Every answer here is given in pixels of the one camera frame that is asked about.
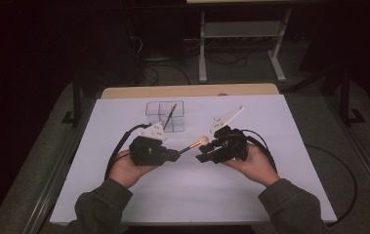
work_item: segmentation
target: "person's right hand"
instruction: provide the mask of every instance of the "person's right hand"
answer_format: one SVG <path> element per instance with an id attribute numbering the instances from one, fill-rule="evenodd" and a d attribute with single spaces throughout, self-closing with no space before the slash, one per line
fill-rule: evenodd
<path id="1" fill-rule="evenodd" d="M 271 186 L 280 180 L 280 177 L 270 165 L 267 156 L 254 144 L 247 144 L 248 156 L 245 161 L 231 159 L 223 164 L 243 173 L 252 181 L 258 182 L 265 187 Z"/>

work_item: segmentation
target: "table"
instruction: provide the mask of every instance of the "table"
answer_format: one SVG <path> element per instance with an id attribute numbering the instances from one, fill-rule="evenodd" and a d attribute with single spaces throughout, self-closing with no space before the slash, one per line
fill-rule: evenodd
<path id="1" fill-rule="evenodd" d="M 201 134 L 208 133 L 214 115 L 241 104 L 245 110 L 229 125 L 260 133 L 267 141 L 279 174 L 319 198 L 323 220 L 336 220 L 284 96 L 279 95 L 272 84 L 246 84 L 105 90 L 93 110 L 50 221 L 68 223 L 75 219 L 73 206 L 77 197 L 101 184 L 106 161 L 115 144 L 124 132 L 145 121 L 145 104 L 171 99 L 184 101 L 186 129 L 183 133 L 169 134 L 163 145 L 187 146 Z M 133 138 L 132 135 L 124 148 Z M 123 213 L 122 222 L 187 225 L 268 221 L 267 213 L 256 198 L 264 190 L 261 185 L 224 165 L 199 163 L 194 158 L 198 153 L 197 149 L 189 150 L 176 163 L 165 163 L 133 186 L 134 196 Z"/>

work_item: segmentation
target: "wooden table edge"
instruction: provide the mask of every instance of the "wooden table edge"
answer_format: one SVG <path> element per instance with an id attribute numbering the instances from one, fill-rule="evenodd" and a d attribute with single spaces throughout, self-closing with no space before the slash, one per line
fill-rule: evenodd
<path id="1" fill-rule="evenodd" d="M 206 96 L 252 96 L 279 95 L 274 84 L 226 84 L 193 86 L 155 86 L 107 88 L 101 99 L 106 98 L 164 98 L 164 97 L 206 97 Z"/>

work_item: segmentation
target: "metal stand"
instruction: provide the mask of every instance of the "metal stand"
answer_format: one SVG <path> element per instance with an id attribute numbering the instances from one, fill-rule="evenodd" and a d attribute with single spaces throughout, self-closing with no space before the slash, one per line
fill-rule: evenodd
<path id="1" fill-rule="evenodd" d="M 72 101 L 73 101 L 73 111 L 66 111 L 65 116 L 63 116 L 63 124 L 72 124 L 72 128 L 76 128 L 81 119 L 81 88 L 78 83 L 78 75 L 75 74 L 72 79 Z"/>
<path id="2" fill-rule="evenodd" d="M 285 82 L 286 78 L 277 56 L 290 16 L 291 9 L 288 9 L 285 11 L 282 21 L 206 22 L 205 12 L 202 12 L 200 21 L 199 82 L 204 84 L 208 81 L 205 60 L 205 38 L 224 37 L 276 37 L 275 47 L 267 53 L 278 81 Z"/>

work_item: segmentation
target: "forearm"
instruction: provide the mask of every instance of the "forearm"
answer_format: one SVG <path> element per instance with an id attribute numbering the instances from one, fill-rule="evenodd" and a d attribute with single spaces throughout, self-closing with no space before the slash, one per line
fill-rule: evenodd
<path id="1" fill-rule="evenodd" d="M 77 219 L 68 224 L 65 233 L 119 233 L 122 212 L 132 195 L 118 182 L 106 180 L 78 198 Z"/>
<path id="2" fill-rule="evenodd" d="M 330 233 L 321 220 L 319 200 L 286 179 L 268 187 L 259 199 L 278 234 Z"/>

